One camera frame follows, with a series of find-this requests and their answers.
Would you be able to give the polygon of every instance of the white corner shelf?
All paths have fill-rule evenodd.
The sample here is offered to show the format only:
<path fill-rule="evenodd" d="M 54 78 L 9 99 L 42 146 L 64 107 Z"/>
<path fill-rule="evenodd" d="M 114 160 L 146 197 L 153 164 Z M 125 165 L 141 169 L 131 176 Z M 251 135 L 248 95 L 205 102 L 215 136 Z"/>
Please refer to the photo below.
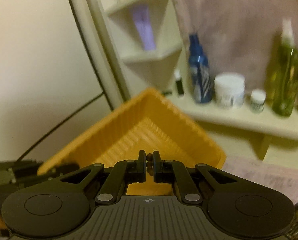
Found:
<path fill-rule="evenodd" d="M 182 50 L 182 46 L 183 46 L 182 41 L 179 41 L 175 45 L 167 47 L 165 49 L 141 51 L 141 52 L 136 52 L 133 55 L 121 56 L 121 60 L 125 64 L 159 61 Z"/>
<path fill-rule="evenodd" d="M 247 103 L 238 109 L 225 110 L 219 108 L 214 101 L 197 104 L 188 93 L 182 98 L 178 98 L 175 94 L 167 98 L 195 120 L 298 141 L 298 111 L 296 109 L 289 118 L 283 118 L 276 115 L 268 105 L 265 105 L 261 114 L 255 114 L 251 112 Z"/>
<path fill-rule="evenodd" d="M 118 12 L 118 11 L 129 8 L 133 5 L 141 4 L 141 3 L 144 3 L 144 2 L 148 2 L 148 1 L 161 1 L 161 0 L 126 0 L 126 1 L 118 3 L 117 5 L 112 6 L 111 8 L 107 9 L 106 14 L 108 16 L 110 16 L 110 15 L 112 15 L 112 14 Z"/>

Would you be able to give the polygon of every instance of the orange plastic basket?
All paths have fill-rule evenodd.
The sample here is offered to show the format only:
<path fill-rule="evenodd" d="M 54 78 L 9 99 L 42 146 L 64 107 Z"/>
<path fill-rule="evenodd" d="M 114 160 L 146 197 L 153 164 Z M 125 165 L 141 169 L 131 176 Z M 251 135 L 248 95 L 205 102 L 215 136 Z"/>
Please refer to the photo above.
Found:
<path fill-rule="evenodd" d="M 147 154 L 158 150 L 161 159 L 178 160 L 186 167 L 206 163 L 221 168 L 226 159 L 200 126 L 149 88 L 75 138 L 43 163 L 38 174 L 70 162 L 81 168 L 93 163 L 112 167 L 121 160 L 137 159 L 139 150 Z M 127 194 L 167 195 L 171 191 L 170 185 L 155 184 L 147 174 L 146 182 L 129 185 Z"/>

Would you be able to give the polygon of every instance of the metal pin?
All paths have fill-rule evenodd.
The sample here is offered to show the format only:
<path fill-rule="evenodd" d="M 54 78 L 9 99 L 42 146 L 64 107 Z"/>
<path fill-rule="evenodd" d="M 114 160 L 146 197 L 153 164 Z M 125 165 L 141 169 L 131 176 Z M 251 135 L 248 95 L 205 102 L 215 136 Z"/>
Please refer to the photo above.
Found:
<path fill-rule="evenodd" d="M 198 201 L 200 196 L 198 194 L 190 193 L 185 195 L 185 199 L 188 201 Z"/>
<path fill-rule="evenodd" d="M 100 194 L 99 196 L 97 196 L 97 199 L 100 200 L 100 201 L 110 201 L 113 199 L 113 196 L 111 194 L 108 194 L 108 193 L 103 193 L 103 194 Z"/>

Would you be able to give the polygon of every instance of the white wall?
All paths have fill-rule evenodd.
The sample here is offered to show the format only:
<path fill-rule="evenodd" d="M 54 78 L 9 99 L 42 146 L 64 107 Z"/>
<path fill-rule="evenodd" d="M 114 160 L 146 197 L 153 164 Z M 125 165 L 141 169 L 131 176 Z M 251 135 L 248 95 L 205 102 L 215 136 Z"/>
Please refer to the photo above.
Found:
<path fill-rule="evenodd" d="M 0 160 L 19 157 L 101 93 L 68 0 L 0 0 Z M 60 144 L 29 157 L 49 157 L 110 112 L 92 109 Z"/>

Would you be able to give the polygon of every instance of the pink curtain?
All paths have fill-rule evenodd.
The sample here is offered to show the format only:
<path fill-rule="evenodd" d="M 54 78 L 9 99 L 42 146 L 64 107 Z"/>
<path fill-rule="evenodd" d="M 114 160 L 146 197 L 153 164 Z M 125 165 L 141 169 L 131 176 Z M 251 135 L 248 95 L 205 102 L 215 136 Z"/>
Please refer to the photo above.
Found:
<path fill-rule="evenodd" d="M 232 71 L 246 77 L 246 88 L 266 87 L 275 65 L 282 19 L 291 18 L 298 47 L 298 0 L 173 0 L 188 46 L 198 32 L 211 74 Z"/>

